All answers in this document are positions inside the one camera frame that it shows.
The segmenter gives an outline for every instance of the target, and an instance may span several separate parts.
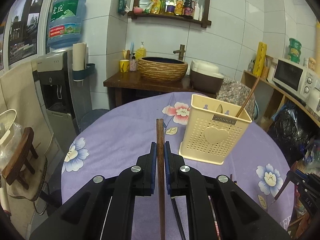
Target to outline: floral tablecloth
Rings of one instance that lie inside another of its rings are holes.
[[[188,121],[192,93],[180,92],[134,101],[100,117],[85,129],[70,146],[65,157],[61,190],[63,203],[96,175],[117,176],[133,166],[140,155],[150,152],[156,141],[156,119],[163,118],[165,141],[178,153]],[[223,165],[185,159],[186,165],[203,175],[230,176],[254,201],[268,212],[283,228],[292,214],[294,185],[290,183],[280,198],[273,197],[283,184],[289,166],[274,141],[255,123],[236,144]],[[136,197],[132,239],[160,239],[157,182],[151,197]],[[188,222],[185,197],[177,197],[177,205],[186,237]],[[169,195],[166,205],[166,239],[180,239]]]

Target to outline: white microwave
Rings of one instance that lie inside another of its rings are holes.
[[[272,80],[292,96],[306,102],[317,79],[317,74],[311,69],[288,59],[280,58]]]

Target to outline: window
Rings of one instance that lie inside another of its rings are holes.
[[[0,25],[0,70],[3,70],[3,41],[4,41],[4,27],[7,22],[8,15],[4,18]]]
[[[8,38],[8,64],[37,54],[39,15],[43,0],[16,0]]]

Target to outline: blue flower print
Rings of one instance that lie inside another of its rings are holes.
[[[66,158],[64,159],[62,166],[62,173],[66,171],[78,171],[83,165],[83,160],[87,158],[89,152],[85,146],[85,140],[83,137],[78,140],[74,140],[70,146]]]
[[[265,195],[269,195],[271,193],[273,197],[276,196],[283,184],[279,171],[274,169],[271,164],[268,163],[265,167],[258,166],[256,173],[260,179],[258,183],[260,190]]]

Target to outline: pink bowl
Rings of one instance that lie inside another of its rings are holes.
[[[133,8],[133,12],[134,12],[134,13],[142,13],[142,12],[143,12],[143,9],[140,8],[140,7],[134,7],[134,8]]]

